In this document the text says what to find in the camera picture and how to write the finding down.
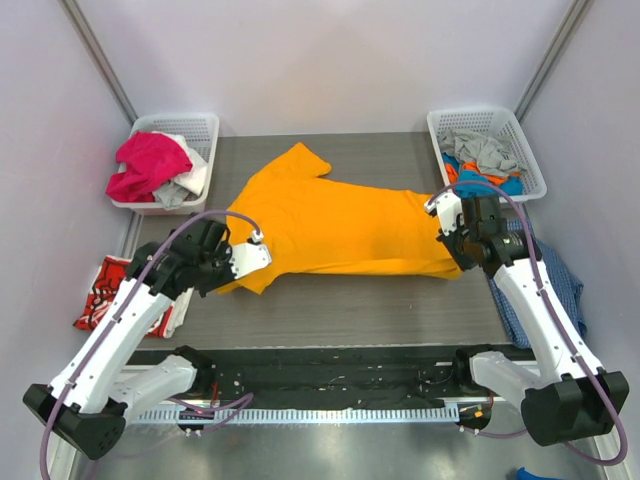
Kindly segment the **orange yellow t shirt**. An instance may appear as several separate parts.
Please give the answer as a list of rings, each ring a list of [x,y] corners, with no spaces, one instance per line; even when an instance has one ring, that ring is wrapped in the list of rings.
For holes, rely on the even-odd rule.
[[[242,218],[250,217],[272,262],[218,293],[260,294],[286,274],[461,276],[437,240],[438,220],[424,210],[429,195],[329,180],[331,170],[298,143],[249,179],[229,207],[231,241],[248,239],[252,227]]]

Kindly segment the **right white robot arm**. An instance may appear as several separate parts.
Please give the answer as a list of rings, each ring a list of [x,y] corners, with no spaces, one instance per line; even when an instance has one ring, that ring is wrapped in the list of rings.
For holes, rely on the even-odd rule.
[[[511,230],[497,196],[440,193],[425,204],[441,242],[463,270],[481,268],[506,297],[537,362],[531,372],[497,351],[456,365],[451,380],[465,395],[487,388],[517,407],[541,446],[623,431],[619,413],[629,394],[625,376],[609,372],[581,339],[552,288],[527,227]]]

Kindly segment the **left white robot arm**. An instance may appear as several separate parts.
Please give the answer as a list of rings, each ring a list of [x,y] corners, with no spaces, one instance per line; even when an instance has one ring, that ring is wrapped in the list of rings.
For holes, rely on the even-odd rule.
[[[98,460],[140,414],[177,395],[200,399],[211,391],[213,363],[189,346],[125,382],[117,378],[151,326],[182,294],[195,290],[206,296],[270,264],[259,226],[247,242],[233,245],[229,227],[216,214],[194,214],[163,242],[139,247],[86,343],[53,380],[28,387],[23,403],[45,427],[42,462],[52,435]]]

